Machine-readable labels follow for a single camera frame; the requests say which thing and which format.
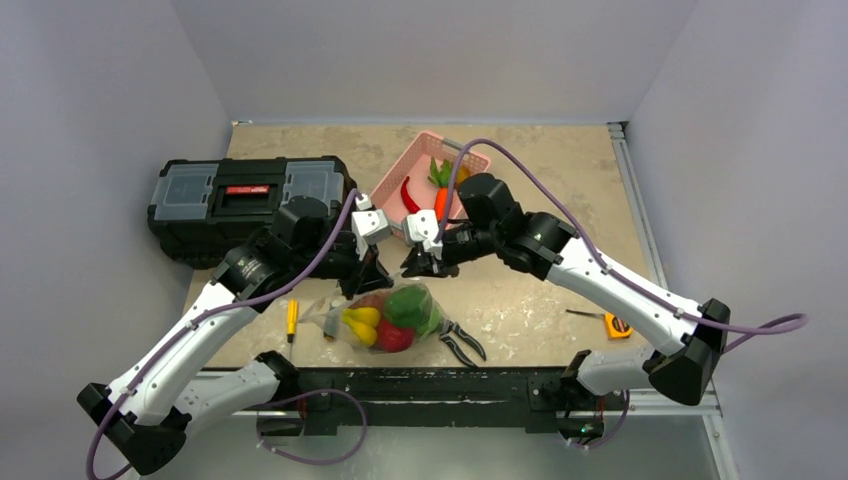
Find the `clear dotted zip top bag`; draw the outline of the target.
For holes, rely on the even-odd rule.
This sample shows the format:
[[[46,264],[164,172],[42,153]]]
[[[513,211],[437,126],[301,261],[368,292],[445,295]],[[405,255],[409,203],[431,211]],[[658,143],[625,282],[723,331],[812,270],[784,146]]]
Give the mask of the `clear dotted zip top bag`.
[[[401,288],[402,286],[410,285],[410,284],[422,284],[422,285],[425,285],[425,284],[424,284],[424,283],[422,283],[422,282],[415,282],[415,281],[413,281],[413,282],[400,282],[400,283],[395,284],[395,285],[394,285],[393,287],[391,287],[391,288],[381,289],[381,290],[376,290],[376,291],[372,291],[372,292],[389,292],[389,293],[391,294],[394,290],[397,290],[397,289]],[[372,293],[372,292],[369,292],[369,293],[366,293],[366,294],[362,294],[362,295],[357,295],[357,296],[355,296],[353,299],[347,299],[346,297],[341,296],[341,295],[334,295],[334,296],[330,296],[330,297],[327,297],[327,298],[324,298],[324,299],[318,300],[318,301],[314,302],[314,303],[313,303],[310,307],[308,307],[308,309],[306,310],[306,312],[305,312],[305,313],[303,313],[303,314],[301,315],[300,320],[301,320],[302,322],[312,323],[312,324],[314,324],[314,325],[318,326],[318,327],[320,328],[320,330],[322,331],[322,327],[323,327],[323,324],[324,324],[324,315],[325,315],[325,313],[329,310],[329,308],[330,308],[330,306],[331,306],[331,305],[338,305],[338,306],[339,306],[339,310],[340,310],[340,324],[339,324],[339,330],[338,330],[338,338],[337,338],[335,341],[343,341],[343,342],[345,342],[345,343],[347,343],[347,344],[351,345],[353,348],[355,348],[355,349],[357,349],[357,350],[360,350],[360,351],[367,351],[367,352],[369,352],[369,353],[375,353],[375,354],[383,354],[383,353],[385,353],[385,354],[394,354],[394,353],[387,353],[387,352],[384,352],[384,351],[380,350],[380,349],[376,346],[376,343],[375,343],[375,344],[374,344],[371,348],[364,348],[364,347],[360,344],[360,342],[356,339],[356,337],[355,337],[355,336],[354,336],[354,334],[351,332],[351,330],[348,328],[348,326],[346,325],[346,323],[342,321],[341,316],[342,316],[342,312],[343,312],[343,310],[344,310],[344,309],[347,309],[347,308],[354,308],[355,303],[356,303],[356,302],[357,302],[357,301],[358,301],[361,297],[363,297],[363,296],[365,296],[365,295],[368,295],[368,294],[370,294],[370,293]],[[434,300],[436,301],[436,303],[437,303],[437,307],[438,307],[438,310],[439,310],[439,313],[441,314],[440,323],[439,323],[439,325],[438,325],[437,329],[436,329],[433,333],[431,333],[431,334],[429,334],[429,335],[426,335],[426,336],[418,336],[418,335],[416,334],[416,337],[415,337],[414,343],[413,343],[413,344],[412,344],[412,346],[411,346],[410,348],[408,348],[407,350],[409,350],[409,349],[413,348],[414,346],[416,346],[417,344],[419,344],[419,343],[423,342],[425,339],[427,339],[427,338],[429,338],[429,337],[432,337],[432,336],[436,336],[436,335],[438,335],[438,334],[439,334],[439,330],[440,330],[440,324],[441,324],[441,322],[442,322],[443,320],[447,319],[446,314],[444,313],[444,311],[443,311],[443,309],[442,309],[441,305],[437,302],[437,300],[435,299],[435,296],[433,295],[433,293],[431,293],[431,294],[432,294],[432,296],[433,296]],[[381,323],[382,321],[387,321],[387,322],[389,322],[389,321],[388,321],[388,320],[384,317],[384,315],[383,315],[383,310],[382,310],[382,311],[380,311],[380,312],[381,312],[381,315],[382,315],[382,318],[381,318],[380,323]]]

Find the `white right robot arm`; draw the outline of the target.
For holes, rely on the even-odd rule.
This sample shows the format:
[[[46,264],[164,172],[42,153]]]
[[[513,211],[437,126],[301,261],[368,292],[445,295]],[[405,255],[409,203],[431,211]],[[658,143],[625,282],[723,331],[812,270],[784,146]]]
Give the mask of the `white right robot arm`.
[[[561,381],[569,404],[584,407],[615,390],[648,387],[679,404],[701,402],[725,349],[727,305],[685,299],[606,255],[592,257],[574,227],[550,213],[523,211],[489,173],[467,179],[459,200],[467,217],[442,237],[431,210],[402,221],[411,248],[403,276],[455,277],[460,264],[495,255],[515,271],[579,294],[646,341],[633,349],[578,352]]]

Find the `green bell pepper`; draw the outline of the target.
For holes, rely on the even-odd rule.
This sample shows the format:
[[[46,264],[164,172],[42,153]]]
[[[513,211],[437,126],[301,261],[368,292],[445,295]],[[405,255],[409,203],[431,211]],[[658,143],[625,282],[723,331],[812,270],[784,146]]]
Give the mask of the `green bell pepper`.
[[[398,328],[411,328],[418,336],[433,333],[441,319],[437,303],[422,284],[394,290],[383,304],[384,317]]]

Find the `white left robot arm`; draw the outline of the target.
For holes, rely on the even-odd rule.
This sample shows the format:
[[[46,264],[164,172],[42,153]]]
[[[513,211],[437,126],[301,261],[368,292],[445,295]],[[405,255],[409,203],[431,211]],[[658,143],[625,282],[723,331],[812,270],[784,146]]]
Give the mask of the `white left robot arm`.
[[[298,196],[271,225],[229,251],[189,311],[125,373],[91,383],[78,404],[96,423],[85,462],[103,440],[141,475],[160,470],[208,424],[248,407],[284,409],[307,399],[300,374],[281,353],[201,385],[196,375],[236,333],[308,278],[330,279],[346,296],[391,285],[378,244],[391,234],[383,210],[357,191],[340,202]]]

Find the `yellow banana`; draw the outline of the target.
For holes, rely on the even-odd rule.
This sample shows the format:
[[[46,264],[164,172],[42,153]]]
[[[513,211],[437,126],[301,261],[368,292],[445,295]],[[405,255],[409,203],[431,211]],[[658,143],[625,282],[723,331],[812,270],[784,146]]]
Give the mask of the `yellow banana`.
[[[362,324],[375,329],[382,318],[381,312],[375,307],[347,308],[342,312],[345,323]]]

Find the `purple grape bunch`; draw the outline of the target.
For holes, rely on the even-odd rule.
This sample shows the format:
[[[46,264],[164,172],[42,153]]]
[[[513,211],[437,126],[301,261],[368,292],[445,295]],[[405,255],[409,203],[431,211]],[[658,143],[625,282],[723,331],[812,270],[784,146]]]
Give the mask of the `purple grape bunch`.
[[[372,292],[361,297],[354,305],[354,308],[375,308],[379,311],[383,310],[385,301],[390,295],[389,292]]]

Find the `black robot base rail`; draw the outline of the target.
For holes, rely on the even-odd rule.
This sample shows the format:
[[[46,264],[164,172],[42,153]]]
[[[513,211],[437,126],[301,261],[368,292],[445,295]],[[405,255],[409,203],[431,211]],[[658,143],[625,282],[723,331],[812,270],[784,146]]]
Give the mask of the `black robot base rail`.
[[[301,367],[280,406],[251,407],[266,437],[331,436],[341,427],[517,428],[595,440],[624,410],[622,393],[597,396],[571,367]]]

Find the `red apple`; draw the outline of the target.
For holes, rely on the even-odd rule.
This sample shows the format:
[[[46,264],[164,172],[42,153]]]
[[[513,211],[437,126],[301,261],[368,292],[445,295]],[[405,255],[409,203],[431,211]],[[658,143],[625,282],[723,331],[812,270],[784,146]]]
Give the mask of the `red apple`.
[[[376,329],[376,346],[387,353],[407,350],[414,343],[416,332],[413,328],[397,327],[382,321]]]

